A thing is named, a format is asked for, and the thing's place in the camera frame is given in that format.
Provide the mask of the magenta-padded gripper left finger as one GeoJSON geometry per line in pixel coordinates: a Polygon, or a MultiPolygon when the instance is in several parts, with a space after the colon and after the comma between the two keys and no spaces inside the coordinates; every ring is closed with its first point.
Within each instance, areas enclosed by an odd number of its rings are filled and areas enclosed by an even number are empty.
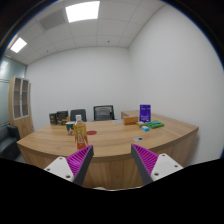
{"type": "Polygon", "coordinates": [[[59,156],[45,171],[82,186],[93,155],[93,146],[90,145],[68,157],[59,156]]]}

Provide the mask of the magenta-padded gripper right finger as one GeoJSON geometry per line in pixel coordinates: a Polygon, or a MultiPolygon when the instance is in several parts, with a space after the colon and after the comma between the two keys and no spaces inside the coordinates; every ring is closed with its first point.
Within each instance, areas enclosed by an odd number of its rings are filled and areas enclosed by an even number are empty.
{"type": "Polygon", "coordinates": [[[156,154],[136,144],[131,145],[131,155],[137,165],[143,185],[182,169],[182,166],[166,153],[156,154]]]}

